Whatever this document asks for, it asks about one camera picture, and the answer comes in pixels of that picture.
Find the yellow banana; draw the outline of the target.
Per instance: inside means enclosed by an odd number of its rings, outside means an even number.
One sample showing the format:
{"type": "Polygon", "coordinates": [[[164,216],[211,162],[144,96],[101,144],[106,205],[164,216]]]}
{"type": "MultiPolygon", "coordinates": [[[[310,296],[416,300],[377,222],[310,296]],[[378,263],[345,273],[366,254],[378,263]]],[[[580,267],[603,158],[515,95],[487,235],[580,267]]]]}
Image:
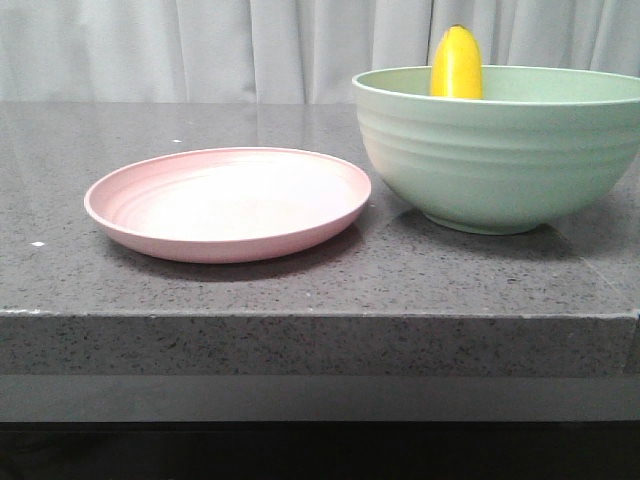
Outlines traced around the yellow banana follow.
{"type": "Polygon", "coordinates": [[[483,97],[480,47],[463,25],[451,26],[439,42],[431,68],[430,95],[462,99],[483,97]]]}

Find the pink plate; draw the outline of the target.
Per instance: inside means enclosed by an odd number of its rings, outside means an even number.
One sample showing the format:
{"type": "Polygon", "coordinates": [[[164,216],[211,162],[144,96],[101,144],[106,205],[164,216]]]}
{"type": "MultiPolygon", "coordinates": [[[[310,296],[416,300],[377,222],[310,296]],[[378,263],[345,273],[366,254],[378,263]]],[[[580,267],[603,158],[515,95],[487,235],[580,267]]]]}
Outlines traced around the pink plate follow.
{"type": "Polygon", "coordinates": [[[372,191],[359,167],[284,148],[181,152],[120,168],[84,206],[117,243],[190,263],[278,258],[349,227],[372,191]]]}

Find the green bowl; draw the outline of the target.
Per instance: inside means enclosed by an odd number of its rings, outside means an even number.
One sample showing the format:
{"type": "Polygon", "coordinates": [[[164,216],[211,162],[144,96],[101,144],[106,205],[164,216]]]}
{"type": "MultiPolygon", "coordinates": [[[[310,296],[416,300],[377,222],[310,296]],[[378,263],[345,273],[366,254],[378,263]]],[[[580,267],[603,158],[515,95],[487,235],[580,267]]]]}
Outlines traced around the green bowl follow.
{"type": "Polygon", "coordinates": [[[596,71],[489,65],[479,100],[429,94],[427,66],[354,77],[368,157],[430,220],[505,235],[606,194],[639,151],[639,81],[596,71]]]}

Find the pale green curtain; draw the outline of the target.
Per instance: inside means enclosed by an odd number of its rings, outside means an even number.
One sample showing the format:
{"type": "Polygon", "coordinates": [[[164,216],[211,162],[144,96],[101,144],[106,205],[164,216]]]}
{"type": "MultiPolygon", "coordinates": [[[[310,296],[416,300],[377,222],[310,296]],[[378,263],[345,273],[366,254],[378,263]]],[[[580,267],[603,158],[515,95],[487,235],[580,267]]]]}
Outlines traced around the pale green curtain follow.
{"type": "Polygon", "coordinates": [[[637,75],[635,1],[5,1],[5,101],[346,103],[467,27],[489,64],[637,75]]]}

